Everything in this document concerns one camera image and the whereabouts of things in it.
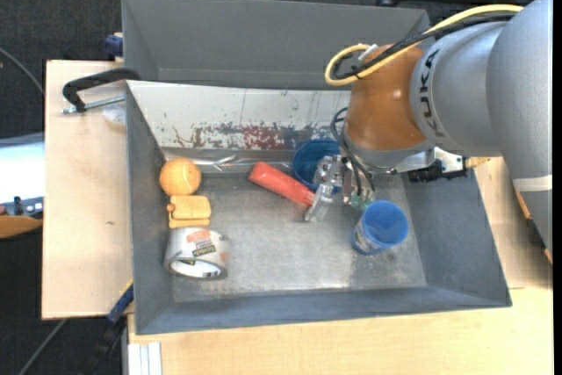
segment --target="tape roll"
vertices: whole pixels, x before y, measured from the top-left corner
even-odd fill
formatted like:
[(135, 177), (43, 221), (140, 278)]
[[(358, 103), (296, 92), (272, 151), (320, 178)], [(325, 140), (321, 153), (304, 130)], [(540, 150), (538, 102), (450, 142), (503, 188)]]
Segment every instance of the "tape roll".
[(227, 275), (229, 242), (226, 236), (202, 227), (172, 228), (164, 268), (179, 276), (220, 279)]

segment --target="metal bracket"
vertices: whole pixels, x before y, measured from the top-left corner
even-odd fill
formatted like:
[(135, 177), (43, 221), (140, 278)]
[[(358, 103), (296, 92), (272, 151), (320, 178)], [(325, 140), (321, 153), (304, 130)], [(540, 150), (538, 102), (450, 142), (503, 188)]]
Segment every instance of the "metal bracket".
[(82, 99), (78, 96), (78, 92), (81, 90), (88, 90), (89, 88), (95, 88), (97, 86), (103, 86), (104, 84), (117, 82), (118, 80), (140, 80), (141, 76), (139, 73), (131, 68), (116, 68), (107, 70), (105, 72), (100, 72), (99, 74), (94, 74), (93, 76), (86, 76), (83, 78), (78, 78), (72, 80), (64, 85), (62, 88), (62, 95), (73, 105), (69, 108), (62, 110), (64, 114), (70, 112), (85, 112), (91, 108), (96, 108), (99, 106), (115, 104), (122, 100), (125, 100), (125, 96), (117, 96), (108, 98), (106, 100), (98, 100), (97, 102), (92, 102), (90, 104), (85, 104)]

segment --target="wooden table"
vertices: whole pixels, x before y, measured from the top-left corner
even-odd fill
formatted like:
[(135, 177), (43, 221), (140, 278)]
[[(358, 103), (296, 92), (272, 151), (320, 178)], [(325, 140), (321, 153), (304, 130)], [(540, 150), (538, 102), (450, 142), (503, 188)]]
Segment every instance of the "wooden table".
[[(131, 278), (125, 129), (102, 110), (61, 113), (66, 81), (115, 64), (47, 64), (44, 319), (107, 314)], [(122, 91), (115, 83), (84, 97)], [(551, 266), (530, 245), (502, 159), (476, 172), (510, 308), (167, 335), (136, 335), (130, 314), (129, 342), (162, 342), (165, 375), (554, 373)]]

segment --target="orange handle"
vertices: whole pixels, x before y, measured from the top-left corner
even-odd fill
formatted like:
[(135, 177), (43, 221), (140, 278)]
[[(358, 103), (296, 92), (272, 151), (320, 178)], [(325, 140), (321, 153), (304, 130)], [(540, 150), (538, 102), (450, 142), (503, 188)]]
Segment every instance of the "orange handle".
[(299, 180), (289, 177), (265, 162), (256, 163), (249, 174), (249, 181), (296, 203), (310, 206), (314, 200), (314, 192)]

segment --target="blue plastic cup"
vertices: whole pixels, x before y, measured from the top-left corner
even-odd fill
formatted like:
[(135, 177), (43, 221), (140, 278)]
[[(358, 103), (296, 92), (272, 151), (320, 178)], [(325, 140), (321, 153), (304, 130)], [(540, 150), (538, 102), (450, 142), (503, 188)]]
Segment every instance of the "blue plastic cup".
[(400, 244), (408, 232), (407, 217), (394, 203), (372, 202), (353, 229), (352, 245), (364, 255), (374, 255)]
[(340, 154), (340, 145), (333, 140), (311, 140), (301, 145), (292, 158), (292, 171), (297, 180), (313, 191), (318, 184), (313, 183), (318, 161), (324, 156)]

